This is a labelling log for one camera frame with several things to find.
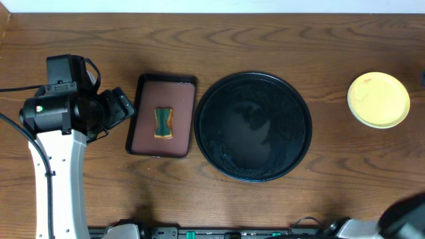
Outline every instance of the wood grain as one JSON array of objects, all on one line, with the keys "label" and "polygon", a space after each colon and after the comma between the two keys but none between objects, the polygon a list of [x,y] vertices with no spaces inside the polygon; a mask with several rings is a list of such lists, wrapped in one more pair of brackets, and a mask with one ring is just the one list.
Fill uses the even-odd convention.
[{"label": "wood grain", "polygon": [[[232,180],[210,166],[192,137],[185,159],[128,155],[129,121],[91,144],[84,162],[88,224],[135,216],[149,224],[287,227],[304,216],[377,219],[394,201],[425,189],[423,15],[13,14],[2,46],[0,87],[45,84],[47,56],[80,54],[102,73],[100,90],[134,98],[145,72],[198,77],[197,102],[217,80],[260,70],[304,97],[313,119],[305,159],[269,183]],[[363,72],[408,89],[408,117],[373,129],[349,111],[346,93]],[[34,92],[0,94],[18,121]],[[35,235],[35,181],[27,142],[0,123],[0,238]]]}]

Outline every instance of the small yellow plate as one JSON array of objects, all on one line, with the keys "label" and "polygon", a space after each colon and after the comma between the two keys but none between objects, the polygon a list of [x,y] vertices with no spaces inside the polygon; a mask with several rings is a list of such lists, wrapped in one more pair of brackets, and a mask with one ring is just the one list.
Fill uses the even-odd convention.
[{"label": "small yellow plate", "polygon": [[359,121],[379,129],[396,126],[410,109],[406,88],[396,78],[382,72],[359,76],[348,89],[347,100]]}]

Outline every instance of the black plate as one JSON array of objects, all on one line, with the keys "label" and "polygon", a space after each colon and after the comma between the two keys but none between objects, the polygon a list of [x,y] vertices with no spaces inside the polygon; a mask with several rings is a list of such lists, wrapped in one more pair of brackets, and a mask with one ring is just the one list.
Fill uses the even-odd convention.
[{"label": "black plate", "polygon": [[264,182],[289,173],[311,142],[310,112],[287,82],[260,72],[227,76],[207,90],[195,112],[195,137],[225,175]]}]

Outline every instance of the green sponge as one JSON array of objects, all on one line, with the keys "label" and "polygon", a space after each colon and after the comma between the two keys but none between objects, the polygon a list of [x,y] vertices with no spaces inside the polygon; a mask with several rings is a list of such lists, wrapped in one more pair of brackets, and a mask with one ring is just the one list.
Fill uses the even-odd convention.
[{"label": "green sponge", "polygon": [[171,117],[173,116],[173,109],[171,108],[156,108],[155,119],[157,121],[157,129],[155,130],[154,137],[156,138],[171,138],[173,132],[171,131]]}]

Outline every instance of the black cable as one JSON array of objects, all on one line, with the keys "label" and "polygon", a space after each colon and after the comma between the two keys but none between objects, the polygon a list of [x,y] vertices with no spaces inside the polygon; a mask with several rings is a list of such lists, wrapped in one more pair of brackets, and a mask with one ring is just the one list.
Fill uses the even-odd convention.
[{"label": "black cable", "polygon": [[320,225],[320,227],[323,227],[322,223],[320,223],[320,222],[318,221],[318,219],[316,219],[316,218],[314,218],[314,217],[312,217],[312,216],[305,216],[305,217],[303,217],[303,218],[299,219],[296,223],[294,223],[294,224],[291,226],[291,228],[295,228],[295,226],[297,226],[300,222],[302,222],[302,221],[304,221],[304,220],[313,220],[313,221],[315,221],[316,223],[318,223],[318,225]]},{"label": "black cable", "polygon": [[12,92],[12,91],[19,91],[19,90],[32,90],[42,87],[43,85],[38,86],[24,86],[24,87],[17,87],[17,88],[6,88],[6,89],[0,89],[0,92]]},{"label": "black cable", "polygon": [[50,169],[50,163],[48,162],[47,156],[43,153],[40,146],[33,139],[33,137],[27,132],[25,129],[21,128],[17,123],[13,120],[9,119],[4,114],[0,113],[0,118],[14,127],[19,133],[24,135],[28,141],[34,146],[34,148],[39,153],[41,160],[44,164],[44,168],[46,169],[46,179],[47,179],[47,226],[48,226],[48,238],[54,239],[53,236],[53,206],[52,206],[52,173]]}]

